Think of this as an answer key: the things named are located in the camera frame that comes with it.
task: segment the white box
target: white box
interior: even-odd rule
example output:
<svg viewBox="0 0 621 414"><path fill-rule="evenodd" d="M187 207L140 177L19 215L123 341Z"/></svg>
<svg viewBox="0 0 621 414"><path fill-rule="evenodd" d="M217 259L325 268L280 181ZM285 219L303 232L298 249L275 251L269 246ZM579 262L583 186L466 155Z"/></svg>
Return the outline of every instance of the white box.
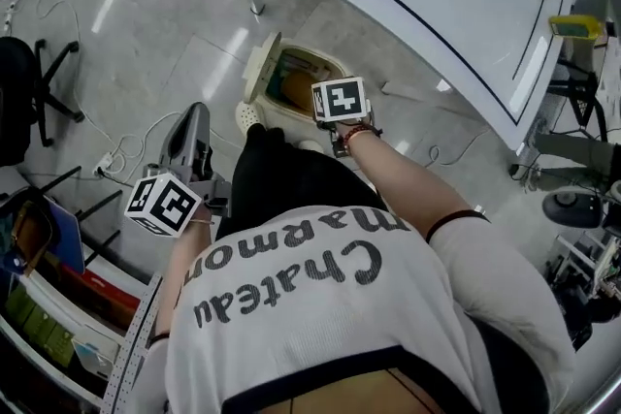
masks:
<svg viewBox="0 0 621 414"><path fill-rule="evenodd" d="M180 237L203 202L170 173L136 181L125 216L159 237Z"/></svg>

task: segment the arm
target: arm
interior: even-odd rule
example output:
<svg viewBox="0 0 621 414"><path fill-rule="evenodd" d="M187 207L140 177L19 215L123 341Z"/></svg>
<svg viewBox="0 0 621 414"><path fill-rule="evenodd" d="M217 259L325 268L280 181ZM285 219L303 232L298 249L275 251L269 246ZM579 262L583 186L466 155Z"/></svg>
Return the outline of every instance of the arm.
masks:
<svg viewBox="0 0 621 414"><path fill-rule="evenodd" d="M200 222L212 220L210 211L206 207L200 206L193 219L199 222L190 221L173 247L168 269L164 276L162 297L155 322L156 335L168 333L171 330L173 311L177 305L185 274L192 262L212 243L210 225Z"/></svg>
<svg viewBox="0 0 621 414"><path fill-rule="evenodd" d="M348 128L339 124L339 133L344 136ZM372 132L351 137L349 152L386 203L423 237L446 216L471 209L448 184Z"/></svg>

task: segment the yellow object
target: yellow object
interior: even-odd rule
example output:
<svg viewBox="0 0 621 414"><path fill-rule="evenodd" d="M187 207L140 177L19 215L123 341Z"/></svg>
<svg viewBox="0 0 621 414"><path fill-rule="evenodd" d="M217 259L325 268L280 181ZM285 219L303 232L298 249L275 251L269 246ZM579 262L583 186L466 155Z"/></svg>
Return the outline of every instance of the yellow object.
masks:
<svg viewBox="0 0 621 414"><path fill-rule="evenodd" d="M317 80L308 73L292 71L282 82L280 91L287 99L306 112L312 112L311 87Z"/></svg>
<svg viewBox="0 0 621 414"><path fill-rule="evenodd" d="M595 40L604 31L603 25L593 16L553 16L549 19L552 33L563 38Z"/></svg>

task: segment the wire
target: wire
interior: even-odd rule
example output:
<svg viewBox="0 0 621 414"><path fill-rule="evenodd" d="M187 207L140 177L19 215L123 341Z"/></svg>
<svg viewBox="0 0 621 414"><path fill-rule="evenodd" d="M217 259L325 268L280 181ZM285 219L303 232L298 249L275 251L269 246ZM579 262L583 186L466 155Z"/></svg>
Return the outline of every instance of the wire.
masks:
<svg viewBox="0 0 621 414"><path fill-rule="evenodd" d="M100 177L105 178L105 179L109 179L110 181L113 181L116 184L123 185L123 186L128 186L129 188L134 188L134 185L132 185L130 183L125 183L123 181L119 181L116 178L113 178L112 176L106 175L104 170L102 170L101 168L97 168L97 173L99 174Z"/></svg>
<svg viewBox="0 0 621 414"><path fill-rule="evenodd" d="M58 6L60 6L61 4L66 5L72 12L73 14L73 18L74 18L74 22L76 25L76 39L78 41L78 44L81 45L82 44L82 37L81 37L81 30L80 30L80 21L78 19L78 13L76 12L75 8L73 7L73 5L67 1L67 0L59 0L57 2L55 2L54 4L51 5L51 7L49 7L44 13L40 13L40 6L41 6L41 1L42 0L38 0L37 1L37 5L35 6L35 15L37 17L37 19L39 20L43 20L46 17L48 17ZM10 25L10 29L11 32L13 32L13 26ZM180 112L178 111L174 111L174 112L169 112L165 115L163 115L162 117L160 117L159 119L157 119L153 124L151 124L148 129L147 132L144 134L144 136L142 138L140 138L139 136L133 134L133 133L129 133L129 134L125 134L122 135L120 137L120 139L118 140L118 142L116 142L108 133L106 133L106 131L104 131L101 127L99 127L94 120L90 117L90 115L88 114L88 112L86 112L86 110L83 108L82 104L80 103L80 99L78 98L78 93L77 93L77 85L76 82L78 81L78 76L80 74L80 68L82 65L82 51L79 51L78 54L78 61L76 63L76 69L73 75L73 88L72 88L72 93L73 93L73 97L74 100L76 101L76 105L78 106L78 109L80 110L80 112L83 114L84 119L95 129L97 130L101 135L103 135L114 147L114 150L112 151L111 155L113 156L113 161L110 164L110 166L108 168L106 168L105 170L102 170L104 173L104 177L106 177L107 179L110 179L112 181L118 182L119 184L124 184L126 186L131 186L128 181L131 179L132 175L136 172L136 170L140 167L140 165L142 164L142 161L145 157L145 153L146 153L146 141L147 141L147 137L148 134L153 130L153 128L155 128L155 126L157 126L160 122L162 122L164 119L173 116L173 115L180 115ZM238 149L242 149L241 146L237 145L236 143L232 143L229 142L228 140L226 140L225 138L223 138L222 136L218 135L214 130L210 129L210 132L212 134L214 134L218 139L222 140L225 143L228 143L232 146L234 146L235 148ZM136 152L135 154L130 154L128 153L126 150L123 149L122 145L123 145L123 141L126 141L130 138L136 139L139 141L140 143L140 148L138 150L138 152ZM119 181L116 180L115 178L113 178L113 175L118 175L120 174L124 169L125 166L127 165L127 160L128 159L136 159L138 158L138 161L136 162L136 164L134 165L134 167L132 168L132 170L130 171L129 175L123 180L123 181ZM119 166L116 169L111 169L112 164L115 164L119 162Z"/></svg>
<svg viewBox="0 0 621 414"><path fill-rule="evenodd" d="M565 104L567 103L568 99L565 99L563 101L563 105L561 106L561 110L559 111L558 115L556 116L556 119L554 120L554 124L552 125L552 128L550 129L550 135L554 134L554 130L556 130L556 125L559 122L559 119L561 118L561 115L563 114L563 110L565 109Z"/></svg>
<svg viewBox="0 0 621 414"><path fill-rule="evenodd" d="M81 38L80 22L78 20L78 13L76 13L76 10L74 9L74 7L71 5L71 3L69 1L67 1L67 0L59 0L59 1L55 2L54 4L52 4L51 7L46 12L44 12L43 14L40 14L39 13L39 8L40 8L40 5L41 5L41 0L39 0L37 2L37 6L35 8L35 14L36 14L38 19L45 19L46 17L48 17L54 11L54 9L56 9L61 4L65 4L71 10L71 12L72 12L72 14L74 16L74 21L76 23L76 38L78 39L78 44L81 44L82 43L82 38ZM173 115L180 115L180 112L179 111L169 112L168 114L165 114L162 117L160 117L159 119L157 119L157 121L155 121L153 124L151 124L149 126L147 132L145 133L145 135L142 138L140 138L138 135L135 135L133 133L128 133L128 134L125 134L125 135L121 136L120 139L118 140L118 142L115 142L114 139L108 133L106 133L102 128L100 128L93 121L93 119L90 117L90 115L88 115L88 112L86 112L86 110L82 107L82 104L80 103L80 99L78 98L78 93L77 93L77 90L76 90L76 88L77 88L76 82L78 81L78 74L80 73L80 66L81 66L81 64L82 64L82 51L79 51L78 62L76 64L76 71L75 71L74 77L73 77L74 85L73 85L72 91L73 91L74 100L76 101L76 105L78 106L78 109L84 115L84 119L95 130L97 130L101 135L103 135L114 146L114 150L111 153L111 155L113 156L112 164L114 164L116 161L120 160L120 167L118 169L115 169L115 170L106 169L104 171L104 173L107 173L109 175L109 176L107 176L108 179L113 179L112 175L118 175L119 173L121 173L125 169L125 166L127 164L127 159L136 159L136 158L138 158L138 162L134 165L134 167L132 168L131 172L127 176L127 178L120 182L120 183L127 183L131 179L132 175L136 172L138 167L141 165L141 163L142 163L142 161L143 161L143 159L145 157L146 140L147 140L148 134L153 130L153 128L155 126L157 126L164 119L166 119L167 117L173 116ZM125 141L127 139L130 139L130 138L137 139L140 142L140 149L135 154L130 154L130 153L126 152L125 150L123 150L123 148L122 148L123 141Z"/></svg>
<svg viewBox="0 0 621 414"><path fill-rule="evenodd" d="M606 130L607 133L610 133L611 131L619 131L621 130L621 127L619 128L611 128L609 130ZM597 137L595 137L595 140L597 140L602 134L600 133Z"/></svg>
<svg viewBox="0 0 621 414"><path fill-rule="evenodd" d="M438 164L439 166L445 166L445 167L455 166L455 164L457 164L459 161L461 161L462 158L464 157L464 155L466 155L466 152L468 152L470 147L472 147L474 145L474 142L476 142L476 140L478 140L480 137L482 137L483 135L485 135L488 132L489 132L489 128L486 128L481 133L476 135L472 140L470 140L470 143L468 143L466 148L464 148L464 151L461 154L459 154L457 159L455 159L454 161L450 161L450 162L438 162L438 159L440 157L440 147L437 146L437 145L430 146L429 147L429 158L431 160L430 160L430 162L425 164L425 166L423 166L423 167L424 168L429 168L433 164Z"/></svg>
<svg viewBox="0 0 621 414"><path fill-rule="evenodd" d="M240 145L237 145L236 143L233 142L229 142L228 140L226 140L224 137L222 137L221 135L218 135L214 130L212 130L210 128L210 132L212 133L212 135L214 135L216 138L218 138L219 140L222 140L225 143L228 143L229 145L234 146L235 148L238 148L239 150L244 150L244 148Z"/></svg>
<svg viewBox="0 0 621 414"><path fill-rule="evenodd" d="M596 197L600 198L600 199L604 199L607 200L609 202L614 202L617 203L616 200L613 197L610 197L609 195L606 194L602 194L602 192L598 191L596 188L593 188L592 186L585 186L577 181L574 181L573 178L565 176L565 175L557 175L556 173L552 173L550 171L543 171L539 168L535 168L533 166L522 166L522 168L526 168L528 170L533 170L533 171L537 171L542 173L543 175L550 175L550 176L554 176L554 177L559 177L561 179L564 179L566 181L568 181L571 185L573 186L579 186L580 188L584 188L585 190L588 190L590 192L592 192L593 194L595 194ZM520 181L522 178L511 178L513 181Z"/></svg>

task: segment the chair base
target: chair base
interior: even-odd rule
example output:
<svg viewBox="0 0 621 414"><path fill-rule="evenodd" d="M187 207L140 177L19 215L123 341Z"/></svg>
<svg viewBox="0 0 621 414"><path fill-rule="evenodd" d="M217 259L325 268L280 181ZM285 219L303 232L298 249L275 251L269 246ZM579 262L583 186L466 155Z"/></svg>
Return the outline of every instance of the chair base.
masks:
<svg viewBox="0 0 621 414"><path fill-rule="evenodd" d="M49 92L49 83L54 77L58 68L62 64L67 54L75 53L80 50L80 43L77 41L70 42L60 51L58 57L49 66L45 74L41 67L41 50L46 48L48 43L44 39L37 40L35 42L35 59L37 60L37 80L35 81L35 108L37 113L37 122L39 124L39 135L41 135L41 143L44 147L52 146L54 141L49 139L46 132L46 110L45 104L48 104L55 111L60 112L65 117L70 118L76 123L84 121L84 114L81 111L72 111L66 107L62 102L57 100Z"/></svg>

